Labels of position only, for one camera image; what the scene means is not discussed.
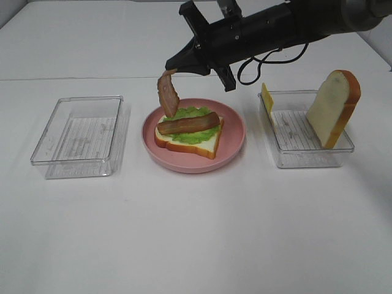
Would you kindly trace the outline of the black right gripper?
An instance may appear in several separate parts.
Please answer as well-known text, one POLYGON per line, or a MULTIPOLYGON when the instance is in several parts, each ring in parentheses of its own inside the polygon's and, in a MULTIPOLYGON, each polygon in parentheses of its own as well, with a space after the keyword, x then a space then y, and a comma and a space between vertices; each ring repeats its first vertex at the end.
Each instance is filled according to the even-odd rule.
POLYGON ((165 69, 197 75, 214 70, 227 92, 236 88, 231 64, 282 47, 294 37, 294 18, 287 4, 214 23, 205 19, 193 1, 182 4, 179 14, 194 36, 166 61, 165 69))

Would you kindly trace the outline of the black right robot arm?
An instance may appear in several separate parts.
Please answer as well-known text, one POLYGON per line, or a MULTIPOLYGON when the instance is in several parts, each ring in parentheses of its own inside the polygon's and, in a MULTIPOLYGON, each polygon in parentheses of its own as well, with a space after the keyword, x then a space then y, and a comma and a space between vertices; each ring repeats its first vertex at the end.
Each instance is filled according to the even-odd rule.
POLYGON ((179 8, 194 33, 166 64, 166 70, 209 75, 214 70, 225 91, 236 88, 252 61, 269 64, 270 55, 296 45, 308 46, 333 34, 368 31, 391 15, 391 1, 285 1, 247 17, 236 1, 219 1, 223 19, 209 23, 193 1, 179 8))

